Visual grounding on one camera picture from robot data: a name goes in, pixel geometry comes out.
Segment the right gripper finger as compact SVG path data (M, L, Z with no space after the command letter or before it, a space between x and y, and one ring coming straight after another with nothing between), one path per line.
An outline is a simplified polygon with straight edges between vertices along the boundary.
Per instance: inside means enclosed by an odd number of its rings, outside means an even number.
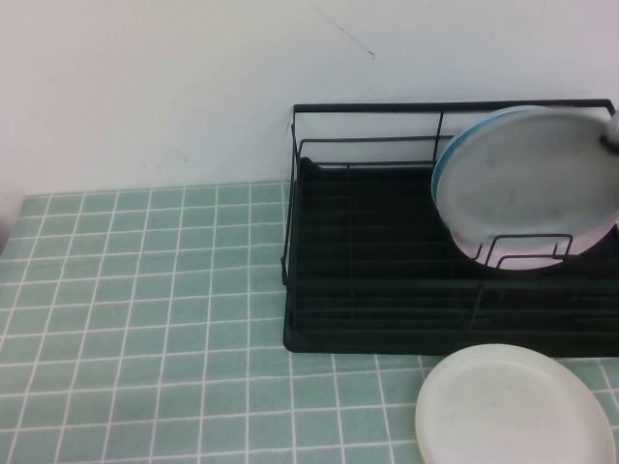
M614 155L619 154L619 111L615 110L612 117L605 123L600 137L600 143Z

